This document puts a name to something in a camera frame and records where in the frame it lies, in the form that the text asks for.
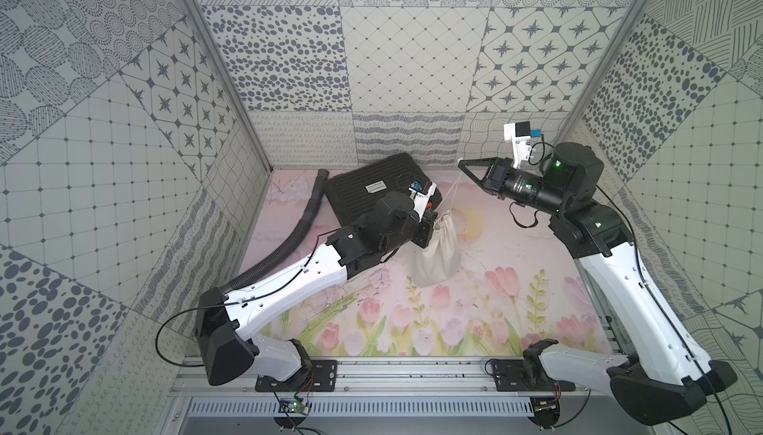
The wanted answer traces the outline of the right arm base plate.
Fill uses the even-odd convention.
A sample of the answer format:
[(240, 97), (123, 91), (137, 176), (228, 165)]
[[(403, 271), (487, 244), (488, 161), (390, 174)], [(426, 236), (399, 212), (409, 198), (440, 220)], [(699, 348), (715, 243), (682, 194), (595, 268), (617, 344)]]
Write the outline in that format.
[(544, 373), (531, 373), (519, 359), (490, 359), (484, 363), (484, 371), (494, 381), (495, 389), (499, 392), (576, 391), (574, 383), (549, 379)]

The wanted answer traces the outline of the white cloth soil bag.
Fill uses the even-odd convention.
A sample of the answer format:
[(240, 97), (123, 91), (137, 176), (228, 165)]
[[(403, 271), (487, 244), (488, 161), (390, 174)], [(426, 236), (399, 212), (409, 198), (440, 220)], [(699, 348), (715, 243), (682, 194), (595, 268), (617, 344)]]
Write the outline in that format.
[(460, 180), (461, 178), (457, 177), (443, 196), (429, 244), (426, 248), (414, 252), (411, 277), (417, 287), (441, 284), (454, 276), (460, 266), (461, 252), (452, 216), (452, 206)]

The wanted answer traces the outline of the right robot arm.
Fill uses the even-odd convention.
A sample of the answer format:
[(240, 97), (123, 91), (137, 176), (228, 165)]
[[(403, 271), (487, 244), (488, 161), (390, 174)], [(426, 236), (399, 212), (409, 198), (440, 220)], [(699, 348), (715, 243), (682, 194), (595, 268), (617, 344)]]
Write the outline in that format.
[(530, 387), (582, 385), (654, 426), (694, 414), (736, 383), (733, 367), (701, 347), (663, 296), (625, 218), (594, 200), (603, 163), (590, 148), (556, 145), (540, 175), (510, 158), (462, 160), (458, 167), (485, 193), (550, 215), (550, 230), (603, 292), (635, 350), (605, 357), (544, 339), (523, 353)]

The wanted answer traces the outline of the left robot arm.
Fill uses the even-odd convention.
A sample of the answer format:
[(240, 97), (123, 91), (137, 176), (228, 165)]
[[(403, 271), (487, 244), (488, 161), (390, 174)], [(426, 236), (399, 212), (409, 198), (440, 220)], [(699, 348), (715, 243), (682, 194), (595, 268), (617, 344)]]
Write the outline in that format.
[(389, 192), (373, 210), (329, 234), (306, 258), (238, 289), (213, 288), (199, 302), (194, 335), (212, 387), (253, 373), (300, 389), (312, 361), (296, 339), (260, 333), (272, 319), (312, 295), (389, 260), (405, 244), (425, 247), (442, 200), (435, 184)]

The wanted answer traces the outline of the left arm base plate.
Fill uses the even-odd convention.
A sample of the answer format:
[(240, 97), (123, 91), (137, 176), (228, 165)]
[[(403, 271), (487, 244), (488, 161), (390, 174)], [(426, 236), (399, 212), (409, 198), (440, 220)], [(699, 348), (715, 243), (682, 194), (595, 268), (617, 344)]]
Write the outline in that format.
[(310, 369), (300, 369), (287, 381), (277, 381), (273, 377), (258, 377), (256, 392), (333, 392), (336, 387), (337, 360), (319, 359), (311, 362)]

